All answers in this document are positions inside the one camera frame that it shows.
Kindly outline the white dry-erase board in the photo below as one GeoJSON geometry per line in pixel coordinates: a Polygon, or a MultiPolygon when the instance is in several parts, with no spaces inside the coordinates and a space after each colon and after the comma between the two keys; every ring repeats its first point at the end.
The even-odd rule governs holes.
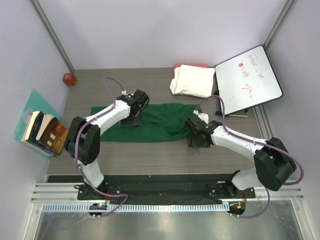
{"type": "Polygon", "coordinates": [[[280,99],[284,94],[262,45],[216,65],[215,77],[225,115],[280,99]]]}

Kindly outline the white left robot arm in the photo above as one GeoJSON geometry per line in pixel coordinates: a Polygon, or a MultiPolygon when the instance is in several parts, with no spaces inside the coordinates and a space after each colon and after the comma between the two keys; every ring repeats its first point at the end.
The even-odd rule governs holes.
{"type": "Polygon", "coordinates": [[[97,113],[73,118],[64,147],[75,160],[84,182],[90,186],[89,194],[93,198],[100,200],[107,192],[105,177],[98,164],[101,135],[115,124],[121,128],[142,126],[141,113],[149,101],[149,96],[142,90],[138,89],[134,94],[122,91],[111,105],[97,113]]]}

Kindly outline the green t shirt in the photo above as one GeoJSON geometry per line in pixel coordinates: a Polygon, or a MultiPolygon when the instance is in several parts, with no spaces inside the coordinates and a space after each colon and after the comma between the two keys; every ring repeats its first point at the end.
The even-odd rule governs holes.
{"type": "Polygon", "coordinates": [[[141,126],[120,127],[116,123],[105,131],[102,142],[161,143],[179,141],[190,134],[185,121],[193,114],[197,104],[150,104],[141,113],[141,126]]]}

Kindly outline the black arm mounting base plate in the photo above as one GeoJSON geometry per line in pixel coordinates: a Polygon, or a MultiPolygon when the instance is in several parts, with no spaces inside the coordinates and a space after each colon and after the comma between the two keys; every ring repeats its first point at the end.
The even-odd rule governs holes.
{"type": "Polygon", "coordinates": [[[105,175],[94,191],[80,175],[50,175],[48,183],[72,183],[78,200],[109,200],[119,204],[127,194],[127,205],[208,204],[225,199],[254,199],[255,190],[231,187],[232,174],[105,175]]]}

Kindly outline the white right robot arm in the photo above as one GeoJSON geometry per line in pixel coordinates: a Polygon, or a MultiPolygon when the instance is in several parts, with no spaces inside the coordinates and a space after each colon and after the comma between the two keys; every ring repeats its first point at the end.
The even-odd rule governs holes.
{"type": "Polygon", "coordinates": [[[295,161],[289,157],[278,138],[266,140],[233,132],[221,122],[204,121],[199,114],[191,115],[184,124],[190,131],[190,147],[208,148],[216,145],[253,161],[253,168],[237,170],[225,180],[225,191],[232,198],[255,187],[276,192],[297,169],[295,161]]]}

